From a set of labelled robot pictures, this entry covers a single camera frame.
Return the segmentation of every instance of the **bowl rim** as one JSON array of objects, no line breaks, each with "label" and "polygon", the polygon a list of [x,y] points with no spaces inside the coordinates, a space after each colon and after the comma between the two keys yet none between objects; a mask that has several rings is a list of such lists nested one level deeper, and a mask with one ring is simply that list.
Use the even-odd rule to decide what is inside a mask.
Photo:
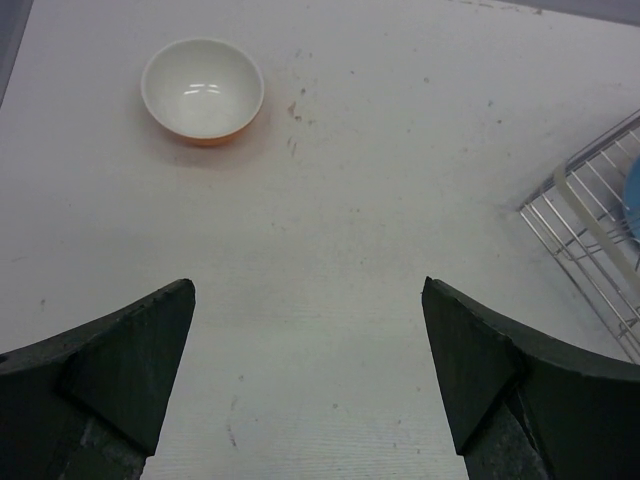
[{"label": "bowl rim", "polygon": [[[229,129],[228,131],[226,131],[224,133],[220,133],[220,134],[216,134],[216,135],[193,135],[191,133],[186,133],[184,130],[177,129],[177,128],[174,128],[174,127],[171,127],[171,126],[167,125],[154,112],[154,109],[151,107],[151,102],[147,98],[147,92],[146,92],[146,86],[145,86],[146,83],[147,83],[147,77],[148,77],[148,74],[149,74],[149,70],[151,69],[151,66],[156,62],[156,60],[160,57],[160,55],[164,54],[168,50],[171,50],[171,49],[177,47],[178,45],[182,45],[184,43],[192,43],[192,42],[208,42],[208,43],[212,43],[212,44],[218,44],[218,45],[225,46],[225,47],[227,47],[227,48],[229,48],[231,50],[235,50],[237,53],[239,53],[245,59],[247,59],[249,61],[249,63],[253,66],[256,74],[258,75],[258,81],[260,83],[260,98],[259,98],[259,100],[258,100],[258,102],[256,104],[255,109],[253,110],[251,115],[249,115],[247,121],[245,123],[243,123],[242,125],[239,125],[238,127],[233,127],[233,128]],[[178,135],[181,135],[183,137],[193,138],[193,139],[197,139],[197,140],[209,140],[209,139],[214,140],[214,139],[218,139],[218,138],[224,138],[224,137],[227,137],[229,135],[233,135],[234,133],[237,133],[237,132],[241,131],[242,129],[244,129],[245,127],[247,127],[253,121],[253,119],[256,117],[256,115],[258,115],[258,112],[262,108],[262,104],[264,102],[264,90],[265,90],[265,87],[264,87],[264,77],[262,75],[262,70],[260,69],[258,64],[255,62],[255,60],[247,52],[245,52],[240,47],[234,45],[233,43],[230,43],[227,40],[221,40],[221,39],[211,38],[211,37],[189,37],[189,38],[183,38],[181,40],[175,40],[175,41],[169,43],[168,45],[165,45],[163,48],[158,50],[149,59],[149,61],[147,62],[147,65],[144,67],[144,71],[142,72],[142,78],[140,79],[140,92],[142,94],[142,101],[144,102],[144,105],[147,108],[147,111],[151,114],[151,116],[160,125],[162,125],[167,130],[169,130],[169,131],[171,131],[173,133],[176,133]]]}]

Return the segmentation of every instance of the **metal wire rack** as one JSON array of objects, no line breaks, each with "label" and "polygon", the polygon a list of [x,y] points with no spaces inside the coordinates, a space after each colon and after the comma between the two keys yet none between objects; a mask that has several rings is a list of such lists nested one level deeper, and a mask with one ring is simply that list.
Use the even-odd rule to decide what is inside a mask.
[{"label": "metal wire rack", "polygon": [[640,157],[640,110],[560,165],[520,206],[545,249],[640,363],[640,210],[623,201]]}]

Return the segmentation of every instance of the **table surface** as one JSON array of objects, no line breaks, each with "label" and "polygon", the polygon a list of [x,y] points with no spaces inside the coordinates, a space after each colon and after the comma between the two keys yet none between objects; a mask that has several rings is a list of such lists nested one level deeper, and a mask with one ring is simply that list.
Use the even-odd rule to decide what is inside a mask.
[{"label": "table surface", "polygon": [[[140,99],[191,36],[265,74],[223,148]],[[145,478],[465,478],[423,281],[622,357],[514,207],[637,108],[639,40],[490,0],[35,0],[0,110],[0,351],[189,277]]]}]

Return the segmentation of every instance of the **stain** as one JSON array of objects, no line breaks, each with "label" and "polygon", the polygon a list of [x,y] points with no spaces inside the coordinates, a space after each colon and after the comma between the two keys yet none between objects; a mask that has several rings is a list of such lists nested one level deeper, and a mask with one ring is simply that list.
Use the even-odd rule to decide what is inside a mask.
[{"label": "stain", "polygon": [[289,105],[289,108],[287,108],[287,112],[289,112],[289,116],[290,117],[294,117],[296,114],[296,102],[295,100],[293,101],[293,103],[291,105]]},{"label": "stain", "polygon": [[233,434],[233,430],[231,430],[231,423],[227,421],[227,436],[229,437],[229,443],[233,446],[233,448],[239,450],[238,443],[236,442],[236,437]]}]

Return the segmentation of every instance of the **bowl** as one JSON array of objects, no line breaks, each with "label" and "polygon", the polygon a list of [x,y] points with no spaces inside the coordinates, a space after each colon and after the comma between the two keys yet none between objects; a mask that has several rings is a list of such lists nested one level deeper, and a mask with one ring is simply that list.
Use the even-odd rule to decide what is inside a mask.
[{"label": "bowl", "polygon": [[160,125],[199,146],[236,138],[264,99],[264,79],[251,57],[210,38],[180,40],[160,50],[142,74],[141,89]]}]

